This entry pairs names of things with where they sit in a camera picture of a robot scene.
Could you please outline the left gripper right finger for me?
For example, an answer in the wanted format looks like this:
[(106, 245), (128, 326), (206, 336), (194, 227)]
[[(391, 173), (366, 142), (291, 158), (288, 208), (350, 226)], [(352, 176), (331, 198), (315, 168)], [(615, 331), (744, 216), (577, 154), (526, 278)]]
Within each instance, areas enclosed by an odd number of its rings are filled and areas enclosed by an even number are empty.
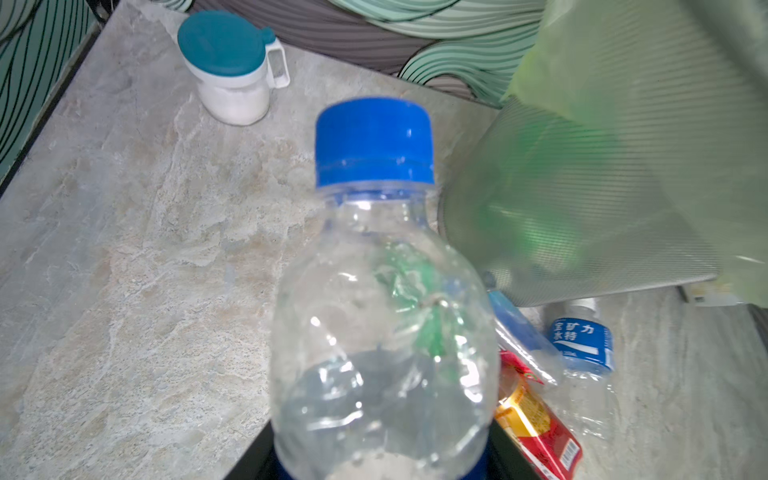
[(497, 423), (489, 430), (487, 478), (524, 480), (528, 478), (528, 463), (513, 439)]

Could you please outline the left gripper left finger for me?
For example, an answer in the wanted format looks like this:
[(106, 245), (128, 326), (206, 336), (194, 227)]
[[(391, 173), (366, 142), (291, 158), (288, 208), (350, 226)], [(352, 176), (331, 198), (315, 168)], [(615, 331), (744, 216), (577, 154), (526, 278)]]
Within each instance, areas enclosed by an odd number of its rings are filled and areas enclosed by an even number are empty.
[(265, 424), (224, 479), (278, 479), (278, 459), (274, 449), (274, 432), (270, 422)]

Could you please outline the pepsi label clear bottle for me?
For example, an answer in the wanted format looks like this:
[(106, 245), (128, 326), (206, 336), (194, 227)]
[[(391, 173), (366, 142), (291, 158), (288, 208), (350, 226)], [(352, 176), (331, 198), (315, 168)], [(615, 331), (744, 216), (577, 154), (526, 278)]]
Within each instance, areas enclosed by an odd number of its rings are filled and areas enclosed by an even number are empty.
[[(316, 123), (318, 235), (284, 272), (270, 423), (292, 479), (482, 479), (500, 355), (486, 289), (427, 219), (432, 127), (419, 105), (360, 98)], [(374, 277), (385, 243), (430, 258), (463, 311), (448, 358), (417, 352)]]

